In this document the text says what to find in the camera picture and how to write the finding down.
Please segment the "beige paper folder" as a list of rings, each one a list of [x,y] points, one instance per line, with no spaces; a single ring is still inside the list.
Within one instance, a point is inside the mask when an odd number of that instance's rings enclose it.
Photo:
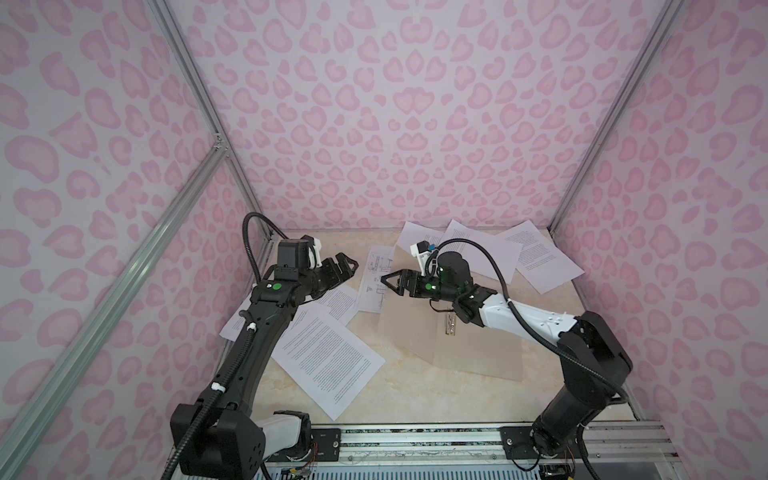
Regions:
[[[395,249],[392,272],[420,273],[417,261]],[[462,322],[448,302],[401,297],[387,288],[378,332],[396,346],[447,370],[512,381],[524,377],[521,339],[511,333]]]

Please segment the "large text sheet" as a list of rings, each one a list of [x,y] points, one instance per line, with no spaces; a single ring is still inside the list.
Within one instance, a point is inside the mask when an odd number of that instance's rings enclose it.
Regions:
[[[338,419],[385,360],[323,310],[299,308],[272,359],[332,420]]]

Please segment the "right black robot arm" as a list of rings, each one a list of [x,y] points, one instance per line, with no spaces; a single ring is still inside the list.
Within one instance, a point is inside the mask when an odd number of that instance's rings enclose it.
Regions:
[[[437,256],[424,251],[416,258],[417,270],[397,270],[382,276],[381,283],[402,297],[447,302],[463,323],[526,338],[559,358],[563,386],[525,442],[537,455],[555,457],[603,410],[628,402],[623,384],[632,361],[600,315],[557,313],[513,301],[507,288],[476,283],[468,262],[455,251]]]

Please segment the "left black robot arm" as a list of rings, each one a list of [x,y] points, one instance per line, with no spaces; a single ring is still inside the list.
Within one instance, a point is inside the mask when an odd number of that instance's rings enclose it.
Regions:
[[[214,479],[252,479],[266,459],[283,452],[304,459],[312,450],[306,413],[277,411],[252,419],[255,394],[277,346],[307,300],[351,279],[358,261],[344,253],[321,258],[318,240],[282,240],[276,262],[252,289],[239,315],[243,325],[223,364],[191,404],[179,404],[170,420],[174,450],[163,478],[176,471]]]

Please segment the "diagram sheet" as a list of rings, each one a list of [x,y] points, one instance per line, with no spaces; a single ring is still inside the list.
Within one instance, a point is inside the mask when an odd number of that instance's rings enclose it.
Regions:
[[[357,295],[357,309],[361,312],[379,314],[387,287],[381,277],[389,274],[394,260],[394,246],[374,245],[371,247]]]

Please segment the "text sheet centre back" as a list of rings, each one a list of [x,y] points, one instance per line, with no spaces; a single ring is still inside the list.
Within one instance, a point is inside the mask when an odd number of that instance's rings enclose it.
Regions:
[[[411,247],[413,245],[422,241],[437,245],[440,243],[443,234],[443,230],[435,230],[416,223],[406,222],[396,241],[396,246],[408,255],[411,255]]]

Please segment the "text sheet back overlapping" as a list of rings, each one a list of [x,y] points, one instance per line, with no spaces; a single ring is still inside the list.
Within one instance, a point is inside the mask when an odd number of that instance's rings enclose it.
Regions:
[[[506,283],[511,283],[523,249],[521,244],[483,231],[470,229],[458,221],[452,220],[439,243],[455,238],[470,240],[483,247],[499,267]],[[479,274],[490,279],[498,279],[490,261],[477,247],[466,242],[454,242],[440,250],[441,253],[447,251],[460,253],[463,259],[468,262],[473,274]]]

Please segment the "text sheet far left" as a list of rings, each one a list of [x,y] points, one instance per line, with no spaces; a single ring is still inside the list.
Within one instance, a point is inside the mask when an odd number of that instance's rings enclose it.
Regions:
[[[243,325],[245,323],[245,319],[240,315],[241,311],[246,311],[251,305],[251,301],[248,297],[246,297],[242,303],[236,308],[234,314],[227,320],[227,322],[222,327],[219,335],[224,338],[225,340],[234,342],[239,334],[241,329],[243,328]]]

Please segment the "text sheet back right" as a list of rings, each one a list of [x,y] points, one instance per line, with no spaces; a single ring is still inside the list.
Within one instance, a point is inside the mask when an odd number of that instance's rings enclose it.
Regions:
[[[539,294],[548,293],[584,273],[531,221],[512,227],[498,237],[521,246],[517,270]]]

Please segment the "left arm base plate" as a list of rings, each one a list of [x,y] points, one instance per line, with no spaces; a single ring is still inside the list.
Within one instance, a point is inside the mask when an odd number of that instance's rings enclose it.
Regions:
[[[289,454],[285,450],[271,455],[269,463],[313,463],[337,462],[341,449],[340,428],[313,428],[309,447],[304,452]]]

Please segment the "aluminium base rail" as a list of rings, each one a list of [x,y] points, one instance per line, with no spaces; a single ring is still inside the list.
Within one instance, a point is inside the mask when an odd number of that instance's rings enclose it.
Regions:
[[[337,462],[264,463],[255,479],[684,479],[681,457],[653,421],[596,421],[581,460],[508,460],[499,428],[524,423],[341,424]]]

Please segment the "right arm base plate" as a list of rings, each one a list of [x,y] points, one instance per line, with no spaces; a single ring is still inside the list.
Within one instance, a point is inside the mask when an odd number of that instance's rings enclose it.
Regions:
[[[581,460],[583,457],[576,435],[559,438],[531,425],[502,426],[499,434],[508,460],[565,459],[571,455]]]

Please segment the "left corner aluminium post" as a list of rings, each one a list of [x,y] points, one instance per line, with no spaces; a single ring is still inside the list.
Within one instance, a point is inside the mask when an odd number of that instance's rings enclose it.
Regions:
[[[223,124],[222,117],[214,104],[212,95],[207,88],[200,68],[198,67],[191,48],[186,41],[184,32],[173,11],[172,5],[165,0],[149,0],[146,5],[152,12],[162,35],[169,45],[170,52],[175,58],[181,73],[195,99],[203,119],[217,144],[224,151],[224,160],[230,172],[234,175],[236,185],[245,198],[251,210],[261,212],[261,205],[255,190],[251,185],[240,157],[231,142],[230,135]]]

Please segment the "corner aluminium post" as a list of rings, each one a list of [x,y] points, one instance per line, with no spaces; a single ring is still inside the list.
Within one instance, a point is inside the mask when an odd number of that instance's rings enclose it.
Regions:
[[[660,13],[649,30],[638,54],[629,68],[620,88],[613,99],[606,115],[596,130],[596,134],[587,148],[575,175],[566,189],[554,217],[547,227],[549,234],[555,238],[563,228],[566,217],[574,206],[577,196],[586,183],[591,170],[595,167],[605,149],[610,136],[621,122],[622,116],[631,105],[633,97],[641,86],[644,77],[649,72],[654,60],[660,54],[665,42],[674,30],[676,23],[683,15],[687,1],[667,0],[662,4]]]
[[[214,104],[212,95],[207,88],[200,68],[198,67],[191,48],[186,41],[184,32],[173,11],[172,5],[165,0],[149,0],[146,5],[152,12],[162,35],[169,45],[170,52],[175,58],[181,73],[195,99],[203,119],[217,144],[224,151],[224,160],[230,172],[234,175],[236,185],[245,198],[251,210],[261,212],[261,205],[255,190],[251,185],[240,157],[231,142],[230,135],[223,124],[222,117]]]

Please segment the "diagonal aluminium frame bar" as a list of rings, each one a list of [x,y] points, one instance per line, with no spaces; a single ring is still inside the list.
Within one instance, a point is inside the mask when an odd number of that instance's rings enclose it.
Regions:
[[[211,148],[20,410],[1,441],[3,479],[20,475],[227,155],[226,146]]]

